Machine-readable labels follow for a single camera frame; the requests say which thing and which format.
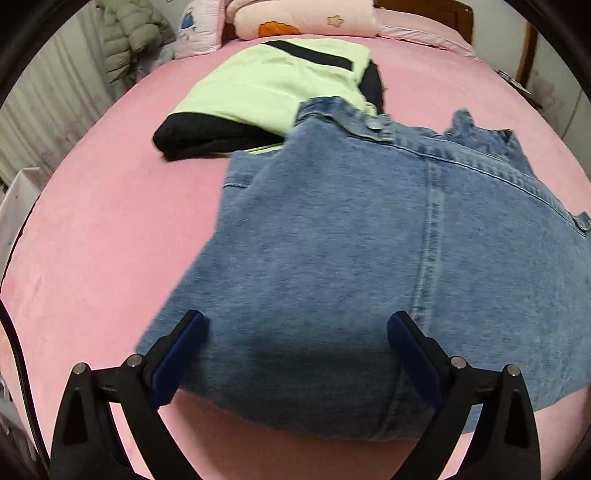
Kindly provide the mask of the blue denim jeans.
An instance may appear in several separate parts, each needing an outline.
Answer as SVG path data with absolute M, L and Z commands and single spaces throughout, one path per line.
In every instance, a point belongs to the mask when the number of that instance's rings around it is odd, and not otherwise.
M 138 350 L 192 309 L 209 334 L 183 388 L 245 420 L 420 435 L 398 311 L 476 367 L 520 367 L 539 410 L 590 383 L 590 220 L 465 110 L 438 133 L 312 99 L 279 150 L 233 154 L 214 235 Z

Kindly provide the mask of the pink bed sheet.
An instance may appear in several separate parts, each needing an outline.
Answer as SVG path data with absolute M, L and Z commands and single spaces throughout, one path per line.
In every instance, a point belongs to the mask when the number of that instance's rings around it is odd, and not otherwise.
M 568 147 L 488 65 L 384 38 L 363 45 L 394 120 L 446 130 L 459 109 L 510 129 L 538 178 L 572 213 L 590 208 L 589 180 Z M 152 144 L 197 81 L 242 50 L 233 41 L 158 68 L 116 102 L 49 180 L 1 288 L 18 333 L 45 439 L 72 367 L 121 364 L 211 237 L 225 159 L 168 163 Z M 161 412 L 206 479 L 388 479 L 409 445 L 318 440 L 226 415 L 181 393 Z

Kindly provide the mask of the white curtain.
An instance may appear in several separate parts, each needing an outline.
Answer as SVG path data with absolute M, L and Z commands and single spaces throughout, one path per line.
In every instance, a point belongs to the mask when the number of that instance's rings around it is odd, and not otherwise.
M 1 183 L 27 167 L 54 172 L 116 100 L 90 2 L 35 55 L 1 107 Z

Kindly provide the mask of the light green black garment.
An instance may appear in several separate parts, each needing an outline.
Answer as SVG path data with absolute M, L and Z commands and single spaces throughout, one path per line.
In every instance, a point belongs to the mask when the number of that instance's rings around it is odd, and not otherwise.
M 319 97 L 339 97 L 370 115 L 382 114 L 384 86 L 370 50 L 334 38 L 250 46 L 199 80 L 152 142 L 169 162 L 279 145 L 301 104 Z

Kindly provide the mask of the dark wooden nightstand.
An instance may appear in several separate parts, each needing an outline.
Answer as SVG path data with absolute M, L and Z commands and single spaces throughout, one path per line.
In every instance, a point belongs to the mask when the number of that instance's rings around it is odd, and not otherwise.
M 525 87 L 523 87 L 511 75 L 509 75 L 507 72 L 503 70 L 497 70 L 496 73 L 514 90 L 516 90 L 533 108 L 535 108 L 536 110 L 542 109 L 542 105 L 534 99 L 533 94 Z

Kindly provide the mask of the beige puffer jacket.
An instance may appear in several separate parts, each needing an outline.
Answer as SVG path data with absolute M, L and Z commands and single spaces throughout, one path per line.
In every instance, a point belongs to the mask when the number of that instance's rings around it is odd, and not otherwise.
M 150 1 L 96 1 L 105 78 L 112 84 L 134 76 L 139 58 L 171 43 L 175 32 Z

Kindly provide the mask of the white pink square cushion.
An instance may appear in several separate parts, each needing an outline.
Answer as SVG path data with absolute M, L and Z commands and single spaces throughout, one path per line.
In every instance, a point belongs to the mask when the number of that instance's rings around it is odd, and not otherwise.
M 176 32 L 174 58 L 206 55 L 221 48 L 224 23 L 224 1 L 189 2 L 183 11 Z

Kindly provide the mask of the dark wooden headboard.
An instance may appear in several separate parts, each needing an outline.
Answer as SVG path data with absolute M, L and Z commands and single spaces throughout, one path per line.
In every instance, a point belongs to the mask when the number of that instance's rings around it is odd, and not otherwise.
M 420 15 L 456 30 L 464 40 L 473 44 L 474 11 L 454 0 L 376 0 L 374 6 L 392 11 Z

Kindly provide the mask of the pink pillow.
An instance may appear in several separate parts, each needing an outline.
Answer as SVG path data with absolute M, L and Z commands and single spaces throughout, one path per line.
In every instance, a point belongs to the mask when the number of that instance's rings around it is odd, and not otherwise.
M 466 58 L 476 58 L 472 45 L 458 31 L 441 22 L 385 8 L 375 8 L 374 14 L 380 37 L 438 48 Z

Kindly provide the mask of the folded pink cartoon quilt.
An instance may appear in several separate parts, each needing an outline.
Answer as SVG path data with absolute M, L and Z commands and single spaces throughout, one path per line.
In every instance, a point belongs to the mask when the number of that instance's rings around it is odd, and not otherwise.
M 225 20 L 242 40 L 278 35 L 374 37 L 373 1 L 230 1 Z

